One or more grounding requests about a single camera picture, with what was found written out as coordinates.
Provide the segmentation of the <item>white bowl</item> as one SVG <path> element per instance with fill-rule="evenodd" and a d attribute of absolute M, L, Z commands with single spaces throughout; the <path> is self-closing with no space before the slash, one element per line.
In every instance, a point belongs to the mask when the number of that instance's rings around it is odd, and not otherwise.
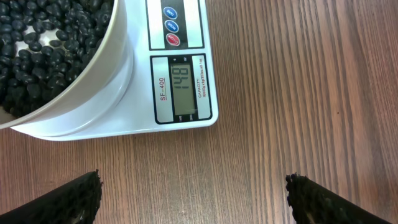
<path fill-rule="evenodd" d="M 1 111 L 1 128 L 54 118 L 86 103 L 113 77 L 127 46 L 127 12 L 124 0 L 115 0 L 109 27 L 103 41 L 77 79 L 43 107 L 21 117 Z"/>

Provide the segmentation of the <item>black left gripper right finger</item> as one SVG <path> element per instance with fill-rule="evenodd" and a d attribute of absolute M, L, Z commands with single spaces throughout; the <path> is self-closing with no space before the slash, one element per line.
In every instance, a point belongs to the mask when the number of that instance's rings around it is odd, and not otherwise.
<path fill-rule="evenodd" d="M 373 224 L 386 220 L 322 187 L 306 176 L 287 175 L 287 202 L 296 223 Z"/>

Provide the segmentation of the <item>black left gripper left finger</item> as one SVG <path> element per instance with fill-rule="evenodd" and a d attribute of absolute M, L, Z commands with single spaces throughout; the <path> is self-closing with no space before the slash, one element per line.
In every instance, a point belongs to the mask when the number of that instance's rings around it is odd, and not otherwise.
<path fill-rule="evenodd" d="M 88 172 L 1 215 L 1 223 L 93 223 L 100 208 L 102 181 Z"/>

